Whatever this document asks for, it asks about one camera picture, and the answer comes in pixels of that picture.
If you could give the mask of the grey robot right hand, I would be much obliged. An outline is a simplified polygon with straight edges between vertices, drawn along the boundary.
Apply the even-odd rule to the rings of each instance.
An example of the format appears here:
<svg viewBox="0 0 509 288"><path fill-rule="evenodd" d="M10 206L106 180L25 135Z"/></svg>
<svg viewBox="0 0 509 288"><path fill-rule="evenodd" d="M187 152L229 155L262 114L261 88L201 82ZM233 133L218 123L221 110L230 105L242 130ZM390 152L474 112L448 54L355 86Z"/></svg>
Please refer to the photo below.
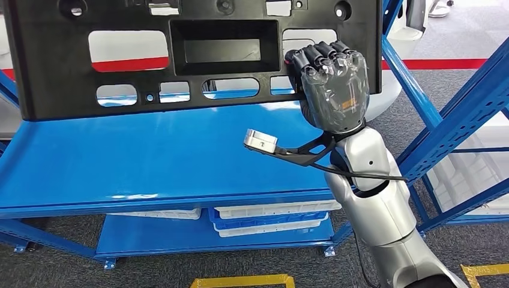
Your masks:
<svg viewBox="0 0 509 288"><path fill-rule="evenodd" d="M369 103L364 56L340 40L324 41L285 54L292 88L312 126L342 134L362 126Z"/></svg>

